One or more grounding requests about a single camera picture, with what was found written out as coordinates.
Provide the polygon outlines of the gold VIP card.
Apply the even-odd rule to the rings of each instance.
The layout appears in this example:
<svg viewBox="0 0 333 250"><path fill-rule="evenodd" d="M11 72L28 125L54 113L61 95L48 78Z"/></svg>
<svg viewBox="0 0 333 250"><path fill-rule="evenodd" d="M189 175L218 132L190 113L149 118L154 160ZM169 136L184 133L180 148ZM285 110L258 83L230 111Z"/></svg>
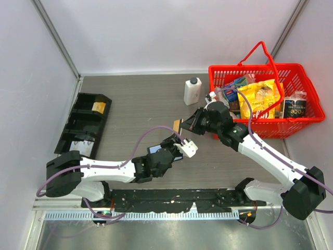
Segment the gold VIP card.
<svg viewBox="0 0 333 250"><path fill-rule="evenodd" d="M181 124L183 119L177 119L173 122L173 130L177 131L179 134L182 132Z"/></svg>

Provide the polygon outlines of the black leather card holder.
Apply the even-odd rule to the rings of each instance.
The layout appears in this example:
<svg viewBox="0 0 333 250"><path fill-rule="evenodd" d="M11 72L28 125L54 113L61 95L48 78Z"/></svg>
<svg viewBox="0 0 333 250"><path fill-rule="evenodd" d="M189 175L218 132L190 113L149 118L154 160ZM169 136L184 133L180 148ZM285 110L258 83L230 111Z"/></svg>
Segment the black leather card holder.
<svg viewBox="0 0 333 250"><path fill-rule="evenodd" d="M151 146L149 148L147 148L147 152L148 153L156 153L158 150L160 150L162 147L160 145L155 145L155 146ZM179 161L183 159L183 155L182 154L178 154L175 158L174 161Z"/></svg>

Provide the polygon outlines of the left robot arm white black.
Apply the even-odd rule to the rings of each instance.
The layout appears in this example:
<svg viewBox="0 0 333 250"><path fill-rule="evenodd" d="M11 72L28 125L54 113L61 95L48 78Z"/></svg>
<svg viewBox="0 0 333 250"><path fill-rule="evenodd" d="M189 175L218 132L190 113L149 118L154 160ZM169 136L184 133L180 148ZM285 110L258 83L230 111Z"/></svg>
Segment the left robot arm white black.
<svg viewBox="0 0 333 250"><path fill-rule="evenodd" d="M109 181L145 183L164 176L172 163L182 159L181 140L172 135L159 145L147 149L145 156L125 161L89 159L79 151L69 151L46 165L47 197L80 196L106 207L111 202Z"/></svg>

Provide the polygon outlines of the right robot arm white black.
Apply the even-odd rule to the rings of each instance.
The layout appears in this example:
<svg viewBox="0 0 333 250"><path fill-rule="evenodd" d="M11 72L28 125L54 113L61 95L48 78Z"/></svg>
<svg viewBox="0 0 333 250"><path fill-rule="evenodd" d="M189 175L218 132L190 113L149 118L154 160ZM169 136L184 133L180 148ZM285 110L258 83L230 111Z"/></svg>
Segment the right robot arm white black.
<svg viewBox="0 0 333 250"><path fill-rule="evenodd" d="M180 127L197 135L216 134L223 145L254 160L279 181L271 184L244 179L235 192L239 205L264 201L283 206L295 218L305 220L326 198L320 169L308 169L270 147L247 125L234 122L222 102L198 108Z"/></svg>

